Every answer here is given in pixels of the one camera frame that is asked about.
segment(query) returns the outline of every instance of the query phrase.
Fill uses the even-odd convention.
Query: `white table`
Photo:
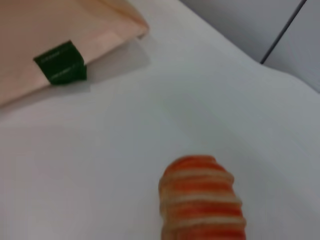
[[[132,0],[151,33],[0,116],[0,239],[158,240],[182,155],[235,175],[248,240],[315,240],[320,96],[251,60],[178,0]]]

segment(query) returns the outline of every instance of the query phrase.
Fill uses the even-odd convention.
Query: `white surface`
[[[308,0],[265,64],[320,92],[320,1]]]
[[[301,0],[181,0],[260,62]]]
[[[158,180],[213,154],[235,175],[248,240],[316,240],[320,97],[267,69],[178,0],[133,0],[151,26],[0,117],[2,240],[159,240]]]

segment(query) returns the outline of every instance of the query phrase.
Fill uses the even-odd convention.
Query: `green tag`
[[[68,41],[33,59],[52,85],[87,80],[87,67],[80,52]]]

